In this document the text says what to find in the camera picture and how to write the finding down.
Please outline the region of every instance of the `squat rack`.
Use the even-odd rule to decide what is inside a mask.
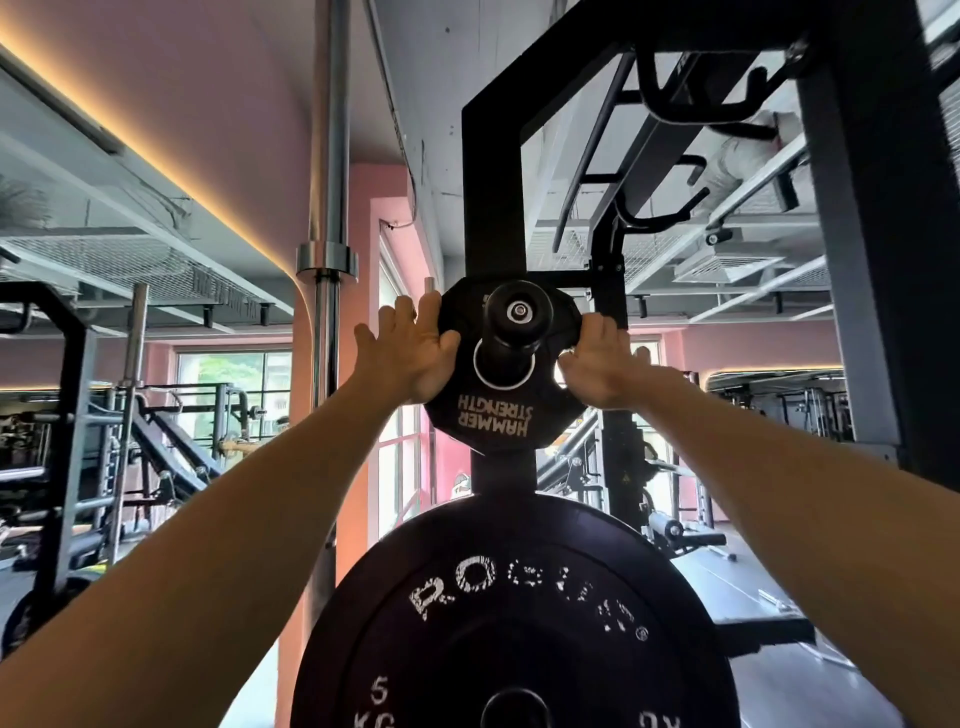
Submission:
[[[723,99],[759,53],[808,47],[811,63],[798,90],[856,440],[960,489],[953,453],[960,424],[924,395],[926,372],[937,371],[940,356],[928,344],[930,332],[951,323],[960,249],[950,241],[960,230],[960,193],[915,3],[890,0],[867,10],[865,2],[828,0],[578,4],[464,108],[467,275],[587,288],[595,310],[627,328],[627,226],[614,202],[636,214],[708,121],[665,123],[663,113],[646,120],[590,222],[584,271],[526,270],[520,146],[618,54],[694,54],[658,99],[675,110],[670,102],[688,63],[704,69],[709,97]],[[629,66],[621,61],[614,85]],[[605,113],[615,100],[609,92]],[[601,132],[604,124],[598,119]],[[738,202],[780,171],[738,191]],[[584,179],[583,163],[579,172],[575,182]],[[923,240],[923,260],[912,240]],[[913,283],[920,279],[924,285]],[[629,524],[637,510],[632,449],[630,416],[606,413],[602,463],[611,512]],[[532,452],[474,453],[471,461],[474,492],[508,477],[536,480]]]

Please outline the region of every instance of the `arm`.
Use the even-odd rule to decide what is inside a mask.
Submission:
[[[431,399],[459,339],[440,295],[356,330],[354,375],[193,498],[0,664],[9,728],[216,726],[297,604],[391,413]]]
[[[677,448],[780,585],[918,728],[955,725],[960,495],[730,406],[638,354],[591,314],[560,363],[583,401],[631,409]]]

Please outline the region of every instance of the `black metal frame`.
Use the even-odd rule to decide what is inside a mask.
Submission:
[[[589,0],[571,9],[464,107],[467,275],[517,274],[558,287],[588,287],[596,310],[625,328],[624,230],[616,220],[613,197],[622,192],[624,208],[636,213],[680,162],[699,128],[670,126],[652,118],[643,125],[619,183],[610,185],[598,208],[603,213],[593,225],[588,271],[527,275],[520,146],[611,59],[631,51],[639,40],[645,43],[645,52],[697,51],[668,83],[674,94],[697,70],[710,97],[725,98],[757,53],[789,48],[804,35],[805,14],[802,3],[763,0],[687,0],[655,8],[630,0]],[[645,37],[637,38],[639,28],[649,31]],[[629,63],[621,63],[618,78],[624,76],[624,66],[629,69]],[[642,525],[636,508],[644,466],[639,444],[637,452],[636,429],[628,413],[604,416],[602,457],[611,513],[634,526]],[[471,461],[474,492],[505,476],[536,480],[533,452],[486,457],[473,453]]]
[[[51,425],[46,516],[40,532],[31,609],[32,625],[40,626],[55,614],[70,570],[70,545],[83,468],[96,336],[45,283],[4,283],[0,285],[0,303],[35,305],[60,330],[64,339],[57,402],[59,417]]]
[[[591,219],[586,271],[527,273],[520,146],[612,58],[632,55],[637,29],[644,53],[688,54],[666,93],[686,93],[683,79],[695,72],[698,91],[710,99],[726,98],[758,53],[809,43],[806,60],[812,56],[813,63],[799,89],[857,439],[903,445],[906,467],[960,488],[952,445],[960,425],[921,392],[940,356],[924,322],[944,312],[948,326],[950,277],[960,268],[960,249],[949,243],[960,230],[960,193],[913,0],[890,0],[882,12],[871,4],[869,23],[866,7],[827,0],[680,0],[655,7],[587,0],[574,7],[464,108],[467,274],[587,287],[595,310],[625,328],[625,226],[614,201],[619,196],[621,211],[636,214],[702,127],[646,120],[617,174],[603,176],[610,186]],[[600,181],[587,167],[615,104],[639,100],[617,87],[632,60],[624,57],[608,91],[571,186],[574,196],[584,181]],[[917,239],[924,241],[923,262],[905,242]],[[936,280],[904,284],[911,272]],[[617,487],[636,476],[631,429],[626,413],[604,416],[604,473],[619,518],[636,510],[631,489]],[[507,474],[532,479],[533,458],[474,453],[474,487]]]

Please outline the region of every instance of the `hand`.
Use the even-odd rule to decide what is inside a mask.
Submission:
[[[378,336],[366,324],[353,330],[357,340],[354,376],[373,391],[382,389],[394,407],[432,400],[453,375],[460,346],[457,331],[440,335],[439,315],[437,292],[420,299],[420,316],[408,296],[396,299],[396,308],[383,306]]]
[[[646,347],[631,355],[630,334],[599,313],[584,314],[577,348],[561,354],[557,363],[577,399],[600,409],[636,410],[645,385],[673,372],[652,366]]]

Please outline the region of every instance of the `metal mesh ceiling panel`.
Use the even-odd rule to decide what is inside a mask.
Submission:
[[[94,277],[125,290],[132,290],[140,282],[150,283],[151,298],[159,301],[179,302],[181,305],[225,304],[250,317],[257,315],[261,303],[228,280],[136,228],[100,234],[6,231],[0,232],[0,243],[85,274],[87,282]]]
[[[587,248],[587,232],[568,230],[553,252],[552,230],[534,231],[527,247],[527,268],[531,271],[569,271],[587,267],[590,254]]]
[[[564,233],[560,249],[553,253],[552,230],[534,231],[527,248],[527,268],[532,271],[583,270],[589,265],[588,234],[572,230]],[[664,233],[660,235],[627,235],[623,239],[623,257],[626,263],[626,278],[638,273],[681,236]]]

